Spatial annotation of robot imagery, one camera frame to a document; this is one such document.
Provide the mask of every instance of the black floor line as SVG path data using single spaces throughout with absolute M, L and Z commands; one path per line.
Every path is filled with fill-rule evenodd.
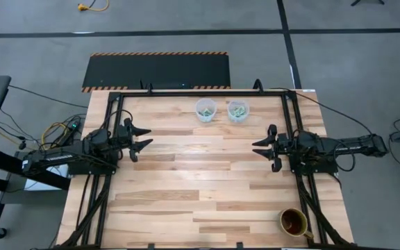
M 283 0 L 277 0 L 277 7 L 278 7 L 278 13 L 281 17 L 283 37 L 285 38 L 286 51 L 291 66 L 291 72 L 293 77 L 292 83 L 295 89 L 301 89 L 302 84 L 300 82 L 299 69 L 297 68 L 296 56 L 294 55 L 294 49 L 292 47 L 291 35 L 289 33 L 290 29 L 288 28 L 288 21 L 286 19 L 286 12 L 285 12 L 285 6 L 283 5 Z
M 290 29 L 290 34 L 376 34 L 400 33 L 400 28 L 329 28 L 329 29 Z
M 227 29 L 227 30 L 180 30 L 180 31 L 106 31 L 90 33 L 0 33 L 0 38 L 100 38 L 129 36 L 166 36 L 166 35 L 264 35 L 282 34 L 281 29 Z

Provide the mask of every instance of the concrete floor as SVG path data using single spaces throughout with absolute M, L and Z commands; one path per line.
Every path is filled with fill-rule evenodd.
M 275 0 L 112 0 L 98 13 L 78 12 L 78 2 L 0 0 L 0 33 L 281 27 Z M 400 28 L 400 0 L 385 6 L 362 0 L 354 8 L 350 3 L 287 0 L 285 11 L 290 28 Z M 384 138 L 393 132 L 392 122 L 400 118 L 400 33 L 292 35 L 292 43 L 303 88 L 316 89 L 322 103 Z M 12 76 L 13 85 L 87 105 L 89 95 L 80 90 L 92 52 L 202 50 L 228 51 L 233 88 L 250 88 L 255 78 L 266 88 L 293 88 L 283 35 L 0 39 L 0 74 Z M 3 109 L 37 137 L 51 122 L 85 112 L 18 90 L 9 91 Z M 359 125 L 322 112 L 328 135 L 366 134 Z M 0 137 L 0 150 L 15 149 Z M 400 158 L 400 144 L 394 151 Z M 359 156 L 355 170 L 340 178 L 355 241 L 400 249 L 400 166 L 391 156 Z M 63 206 L 6 206 L 0 225 L 11 232 L 0 240 L 0 249 L 49 246 Z

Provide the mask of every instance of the green item in cup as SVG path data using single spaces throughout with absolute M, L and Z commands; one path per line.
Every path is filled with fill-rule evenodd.
M 244 108 L 244 106 L 235 107 L 235 108 L 231 111 L 231 114 L 232 114 L 233 116 L 237 117 L 237 118 L 243 116 L 243 115 L 246 114 L 246 113 L 247 113 L 247 110 L 246 110 L 246 108 Z
M 203 111 L 199 111 L 199 115 L 207 117 L 212 115 L 212 112 L 210 112 L 209 109 L 205 108 Z

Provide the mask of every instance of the yellow cable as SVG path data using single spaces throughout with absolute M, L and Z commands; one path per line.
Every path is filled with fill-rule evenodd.
M 1 135 L 2 137 L 4 137 L 5 139 L 7 139 L 7 140 L 13 142 L 14 144 L 19 145 L 18 142 L 12 140 L 12 138 L 8 137 L 7 135 L 4 135 L 2 132 L 0 132 L 0 135 Z
M 45 136 L 46 136 L 47 132 L 49 132 L 49 130 L 53 129 L 53 128 L 56 127 L 56 126 L 61 126 L 61 127 L 63 127 L 63 128 L 64 128 L 64 135 L 63 135 L 63 137 L 66 136 L 66 134 L 67 134 L 67 127 L 66 127 L 64 124 L 60 123 L 60 122 L 54 122 L 54 123 L 53 123 L 52 125 L 50 125 L 50 127 L 47 128 L 46 131 L 43 132 L 43 134 L 41 135 L 41 143 L 42 143 L 42 144 L 45 144 L 45 143 L 46 143 L 46 142 L 45 142 Z M 48 148 L 46 148 L 46 147 L 43 146 L 44 149 L 49 149 L 49 148 L 53 148 L 53 147 L 54 147 L 54 145 L 51 145 L 51 146 L 48 147 Z
M 109 8 L 109 0 L 106 0 L 106 6 L 104 6 L 104 8 L 101 9 L 96 9 L 96 8 L 89 8 L 86 5 L 79 3 L 78 4 L 78 10 L 80 11 L 84 11 L 84 10 L 91 10 L 91 11 L 105 11 Z

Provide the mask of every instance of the wheel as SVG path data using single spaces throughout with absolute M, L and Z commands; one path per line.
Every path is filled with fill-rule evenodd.
M 4 238 L 7 235 L 7 229 L 0 228 L 0 239 Z

